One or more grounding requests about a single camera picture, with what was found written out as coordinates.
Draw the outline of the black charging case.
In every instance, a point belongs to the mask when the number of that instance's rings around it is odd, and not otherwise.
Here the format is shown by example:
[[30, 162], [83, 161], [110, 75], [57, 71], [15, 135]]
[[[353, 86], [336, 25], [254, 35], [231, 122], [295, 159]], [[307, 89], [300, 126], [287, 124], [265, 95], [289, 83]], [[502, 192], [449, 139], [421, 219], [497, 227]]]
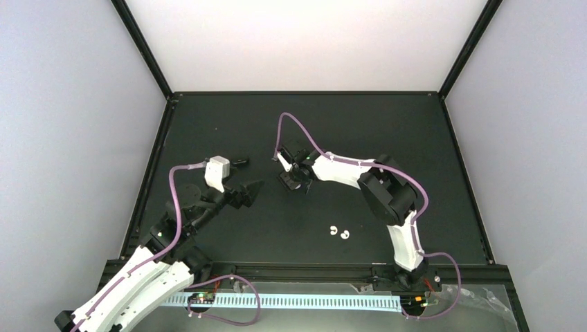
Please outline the black charging case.
[[248, 165], [248, 163], [249, 163], [248, 157], [231, 159], [231, 165], [233, 167], [244, 167], [244, 166]]

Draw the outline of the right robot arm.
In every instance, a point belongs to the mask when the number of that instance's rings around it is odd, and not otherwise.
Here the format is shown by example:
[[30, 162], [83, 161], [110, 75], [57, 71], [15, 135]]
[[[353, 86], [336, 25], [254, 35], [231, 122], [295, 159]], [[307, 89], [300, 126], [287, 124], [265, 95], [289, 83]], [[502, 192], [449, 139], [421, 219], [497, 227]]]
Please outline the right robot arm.
[[371, 213], [388, 230], [396, 265], [395, 283], [405, 291], [424, 283], [428, 260], [419, 239], [415, 207], [420, 194], [401, 171], [390, 165], [390, 157], [360, 160], [306, 149], [290, 152], [281, 147], [274, 160], [282, 165], [279, 179], [288, 190], [308, 189], [316, 181], [358, 189]]

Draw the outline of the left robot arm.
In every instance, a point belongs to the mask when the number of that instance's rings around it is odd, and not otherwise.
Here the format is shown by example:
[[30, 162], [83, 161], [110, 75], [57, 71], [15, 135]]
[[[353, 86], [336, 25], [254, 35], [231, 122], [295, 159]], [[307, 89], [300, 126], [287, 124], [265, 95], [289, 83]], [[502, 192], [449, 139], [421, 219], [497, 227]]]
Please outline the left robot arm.
[[173, 294], [207, 281], [213, 263], [197, 247], [196, 234], [226, 206], [251, 207], [263, 185], [246, 181], [223, 192], [181, 185], [181, 223], [168, 201], [166, 213], [121, 269], [81, 307], [59, 313], [55, 325], [60, 331], [132, 331]]

